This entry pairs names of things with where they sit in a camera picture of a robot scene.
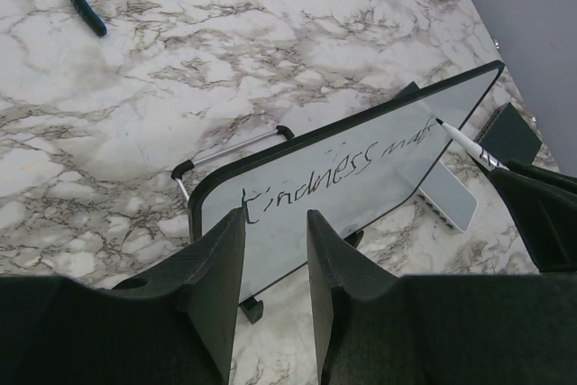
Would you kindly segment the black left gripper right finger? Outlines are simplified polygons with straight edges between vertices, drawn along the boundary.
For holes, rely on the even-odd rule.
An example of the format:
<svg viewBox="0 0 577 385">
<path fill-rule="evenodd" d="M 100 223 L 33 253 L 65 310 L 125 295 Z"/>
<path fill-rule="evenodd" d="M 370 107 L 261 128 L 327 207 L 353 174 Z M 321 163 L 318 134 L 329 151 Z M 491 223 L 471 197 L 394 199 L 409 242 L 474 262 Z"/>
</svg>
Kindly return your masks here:
<svg viewBox="0 0 577 385">
<path fill-rule="evenodd" d="M 396 277 L 307 213 L 322 384 L 573 384 L 573 275 Z"/>
</svg>

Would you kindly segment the black framed whiteboard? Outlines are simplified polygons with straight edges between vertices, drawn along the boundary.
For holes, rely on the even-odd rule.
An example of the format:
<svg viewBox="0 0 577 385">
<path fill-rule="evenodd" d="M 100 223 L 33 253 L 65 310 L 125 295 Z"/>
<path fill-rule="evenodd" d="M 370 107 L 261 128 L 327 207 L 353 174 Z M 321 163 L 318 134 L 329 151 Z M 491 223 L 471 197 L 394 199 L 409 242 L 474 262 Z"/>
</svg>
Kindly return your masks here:
<svg viewBox="0 0 577 385">
<path fill-rule="evenodd" d="M 261 319 L 259 295 L 307 262 L 306 215 L 342 237 L 408 201 L 504 69 L 494 60 L 220 167 L 186 192 L 190 234 L 224 213 L 245 213 L 240 307 Z"/>
</svg>

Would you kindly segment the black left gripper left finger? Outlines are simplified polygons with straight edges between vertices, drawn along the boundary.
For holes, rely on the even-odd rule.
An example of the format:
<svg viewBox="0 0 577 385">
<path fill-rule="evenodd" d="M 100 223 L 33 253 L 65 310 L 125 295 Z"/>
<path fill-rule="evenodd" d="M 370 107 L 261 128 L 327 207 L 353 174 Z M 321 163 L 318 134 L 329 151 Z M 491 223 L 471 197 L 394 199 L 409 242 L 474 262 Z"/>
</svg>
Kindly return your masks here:
<svg viewBox="0 0 577 385">
<path fill-rule="evenodd" d="M 244 213 L 234 209 L 112 289 L 2 277 L 2 383 L 227 383 L 244 246 Z"/>
</svg>

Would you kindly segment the black whiteboard marker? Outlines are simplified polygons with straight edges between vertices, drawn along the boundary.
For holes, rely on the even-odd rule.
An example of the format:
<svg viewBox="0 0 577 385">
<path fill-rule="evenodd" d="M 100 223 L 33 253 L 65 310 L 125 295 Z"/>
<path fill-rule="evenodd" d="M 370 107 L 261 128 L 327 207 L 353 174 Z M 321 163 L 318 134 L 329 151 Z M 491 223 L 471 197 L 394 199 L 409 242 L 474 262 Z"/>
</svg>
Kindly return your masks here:
<svg viewBox="0 0 577 385">
<path fill-rule="evenodd" d="M 508 170 L 508 167 L 501 163 L 496 157 L 490 154 L 485 148 L 480 146 L 477 142 L 464 135 L 460 130 L 436 118 L 437 123 L 443 130 L 457 142 L 476 162 L 478 162 L 485 170 L 493 171 L 495 169 Z"/>
</svg>

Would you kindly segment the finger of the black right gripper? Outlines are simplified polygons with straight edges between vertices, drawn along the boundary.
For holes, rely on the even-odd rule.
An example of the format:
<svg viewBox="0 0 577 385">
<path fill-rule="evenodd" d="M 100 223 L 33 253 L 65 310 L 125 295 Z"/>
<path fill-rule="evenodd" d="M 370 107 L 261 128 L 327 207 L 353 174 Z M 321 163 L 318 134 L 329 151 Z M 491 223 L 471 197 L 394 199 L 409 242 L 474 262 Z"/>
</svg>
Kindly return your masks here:
<svg viewBox="0 0 577 385">
<path fill-rule="evenodd" d="M 516 160 L 487 173 L 542 273 L 576 271 L 576 179 Z"/>
</svg>

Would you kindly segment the black rectangular eraser block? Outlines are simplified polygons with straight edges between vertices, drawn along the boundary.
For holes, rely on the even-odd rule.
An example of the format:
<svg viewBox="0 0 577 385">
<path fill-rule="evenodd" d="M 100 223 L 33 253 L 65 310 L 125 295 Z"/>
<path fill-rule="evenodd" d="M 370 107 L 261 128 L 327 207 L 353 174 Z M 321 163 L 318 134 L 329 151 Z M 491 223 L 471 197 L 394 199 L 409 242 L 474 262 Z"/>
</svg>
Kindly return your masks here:
<svg viewBox="0 0 577 385">
<path fill-rule="evenodd" d="M 398 99 L 412 93 L 417 92 L 420 89 L 418 84 L 415 81 L 410 82 L 405 87 L 403 87 L 393 98 Z"/>
</svg>

